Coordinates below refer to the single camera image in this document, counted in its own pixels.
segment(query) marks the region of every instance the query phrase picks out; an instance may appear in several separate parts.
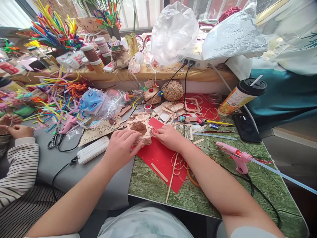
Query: person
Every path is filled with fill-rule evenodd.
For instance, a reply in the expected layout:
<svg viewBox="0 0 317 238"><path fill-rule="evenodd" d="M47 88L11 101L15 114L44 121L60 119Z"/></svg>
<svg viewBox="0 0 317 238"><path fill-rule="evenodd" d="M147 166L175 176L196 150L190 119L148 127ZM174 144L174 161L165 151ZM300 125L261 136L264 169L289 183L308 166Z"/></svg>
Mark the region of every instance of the person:
<svg viewBox="0 0 317 238"><path fill-rule="evenodd" d="M154 136L161 143L184 157L201 189L221 213L228 237L284 237L242 185L216 162L171 125L163 126L157 132ZM26 237L79 237L78 232L113 175L143 146L139 143L131 150L140 135L132 130L115 131L100 162L34 224ZM135 205L118 217L107 218L98 237L192 235L172 214L146 202Z"/></svg>
<svg viewBox="0 0 317 238"><path fill-rule="evenodd" d="M23 237L55 203L51 188L34 186L39 146L33 129L21 122L18 115L0 118L0 237L5 238ZM15 147L8 150L6 160L11 137ZM63 193L56 190L56 195L61 197Z"/></svg>

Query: smartphone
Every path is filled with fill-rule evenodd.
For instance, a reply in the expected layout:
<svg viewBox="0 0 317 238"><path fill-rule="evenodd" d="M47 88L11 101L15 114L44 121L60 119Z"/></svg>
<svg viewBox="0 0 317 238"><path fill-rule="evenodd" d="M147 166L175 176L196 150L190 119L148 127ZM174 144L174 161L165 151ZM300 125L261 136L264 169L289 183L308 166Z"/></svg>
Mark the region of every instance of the smartphone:
<svg viewBox="0 0 317 238"><path fill-rule="evenodd" d="M247 115L235 114L232 116L241 140L245 142L260 143L262 139L258 134L253 121Z"/></svg>

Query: red paper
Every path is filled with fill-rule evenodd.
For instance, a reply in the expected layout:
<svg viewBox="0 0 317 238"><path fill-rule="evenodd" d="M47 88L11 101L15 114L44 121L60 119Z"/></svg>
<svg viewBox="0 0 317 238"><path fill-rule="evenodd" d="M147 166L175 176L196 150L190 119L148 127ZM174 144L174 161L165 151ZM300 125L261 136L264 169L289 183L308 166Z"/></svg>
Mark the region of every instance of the red paper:
<svg viewBox="0 0 317 238"><path fill-rule="evenodd" d="M157 129L160 129L164 124L155 119L154 117L151 118L149 121L149 124L153 127L153 132ZM175 151L172 151L168 149L166 146L164 146L161 142L158 141L155 137L152 137L152 144L144 146L140 151L138 152L138 156L160 177L162 178L156 171L153 169L151 163L153 163L158 170L164 174L164 176L167 178L168 182L163 181L169 186L172 174L173 174L173 165L172 165L172 156L175 154ZM180 162L180 159L182 159L181 155L178 155L177 162ZM178 193L179 189L183 185L187 172L186 168L183 167L180 170L179 175L175 175L173 177L172 186L171 189Z"/></svg>
<svg viewBox="0 0 317 238"><path fill-rule="evenodd" d="M211 121L218 121L219 120L219 117L217 116L217 109L216 109L216 105L212 102L209 102L207 99L208 99L208 94L189 94L189 93L186 93L186 98L193 98L194 96L198 96L198 97L201 97L202 100L200 98L197 98L197 102L199 103L199 106L201 107L205 107L207 109L210 109L210 108L214 108L214 109L211 109L211 112L210 111L207 111L205 108L202 108L201 112L203 115L206 113L205 117L203 116L199 116L199 114L197 114L197 116L200 118L200 119L207 119L207 120L211 120ZM184 102L184 97L182 97L181 99L179 99L179 102ZM191 100L186 100L186 103L187 103L187 107L189 109L195 109L195 105L193 104L189 104L188 102L192 102L192 103L195 103L194 100L191 101Z"/></svg>

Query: hand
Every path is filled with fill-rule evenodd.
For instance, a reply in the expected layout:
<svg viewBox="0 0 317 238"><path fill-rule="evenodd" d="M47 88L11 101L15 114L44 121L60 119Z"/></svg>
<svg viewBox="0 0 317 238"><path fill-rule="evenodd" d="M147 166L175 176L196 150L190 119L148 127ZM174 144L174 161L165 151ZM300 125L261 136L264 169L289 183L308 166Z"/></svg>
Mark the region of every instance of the hand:
<svg viewBox="0 0 317 238"><path fill-rule="evenodd" d="M0 130L2 129L8 131L14 139L19 139L22 137L33 137L34 135L33 128L23 125L14 125L12 127L0 125Z"/></svg>
<svg viewBox="0 0 317 238"><path fill-rule="evenodd" d="M0 125L10 126L11 121L14 125L19 125L22 122L22 118L18 115L5 114L0 118ZM7 130L5 128L0 129L0 135L5 134Z"/></svg>
<svg viewBox="0 0 317 238"><path fill-rule="evenodd" d="M133 130L117 130L110 139L105 155L101 162L106 163L114 174L126 165L132 157L134 157L144 145L139 143L132 151L132 144L138 139L141 133Z"/></svg>
<svg viewBox="0 0 317 238"><path fill-rule="evenodd" d="M181 153L181 149L187 144L191 144L185 137L182 136L171 125L162 126L157 130L158 133L153 135L167 148Z"/></svg>

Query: striped shirt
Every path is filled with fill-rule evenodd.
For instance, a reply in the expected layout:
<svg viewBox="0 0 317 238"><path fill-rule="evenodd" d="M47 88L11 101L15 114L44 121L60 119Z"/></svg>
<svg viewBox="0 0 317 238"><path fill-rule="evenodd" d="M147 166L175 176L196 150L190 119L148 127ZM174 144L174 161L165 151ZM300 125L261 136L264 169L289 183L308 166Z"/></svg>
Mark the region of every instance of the striped shirt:
<svg viewBox="0 0 317 238"><path fill-rule="evenodd" d="M19 238L24 237L55 200L51 188L34 186L39 162L35 138L15 140L15 147L8 151L7 157L9 171L0 179L0 237ZM55 193L58 199L63 196L57 189Z"/></svg>

